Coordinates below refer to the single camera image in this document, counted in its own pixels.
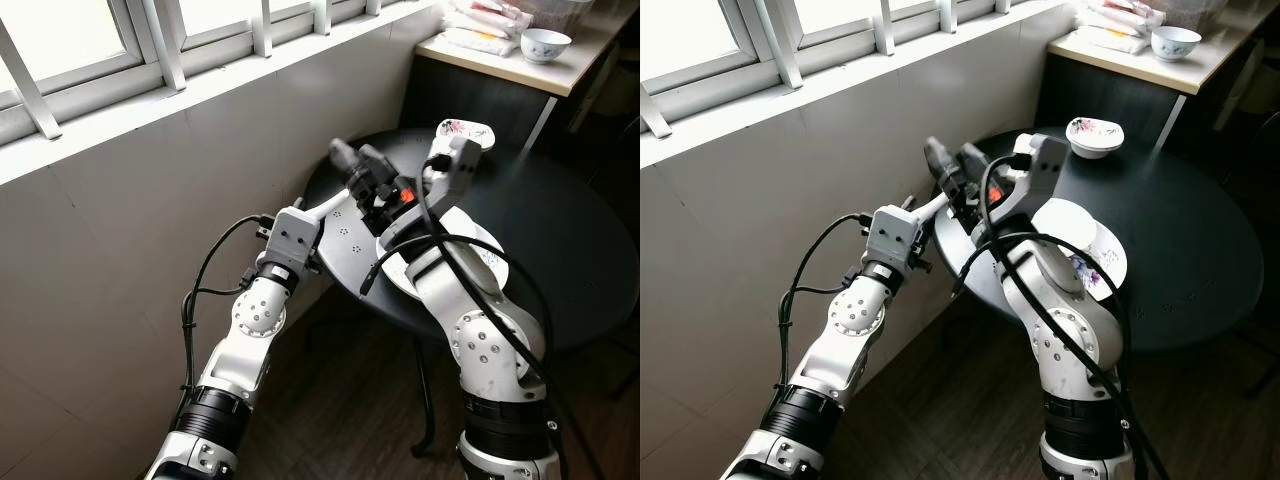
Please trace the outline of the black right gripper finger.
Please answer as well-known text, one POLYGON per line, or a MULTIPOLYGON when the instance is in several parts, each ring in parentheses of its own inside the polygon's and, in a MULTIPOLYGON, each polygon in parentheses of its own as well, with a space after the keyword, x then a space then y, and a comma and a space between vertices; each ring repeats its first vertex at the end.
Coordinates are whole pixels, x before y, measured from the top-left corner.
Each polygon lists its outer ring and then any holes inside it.
POLYGON ((957 174, 957 163, 948 150, 936 138, 927 137, 924 145, 925 165, 937 184, 948 184, 957 174))
POLYGON ((372 146, 362 146, 358 151, 360 183, 365 189, 389 192, 396 189, 397 169, 387 160, 387 155, 372 146))
POLYGON ((340 174, 343 184, 360 180, 365 172, 358 151, 343 140, 330 141, 330 164, 340 174))
POLYGON ((989 165, 989 157, 975 145, 964 143, 954 155, 954 160, 961 169, 964 186, 978 188, 980 178, 989 165))

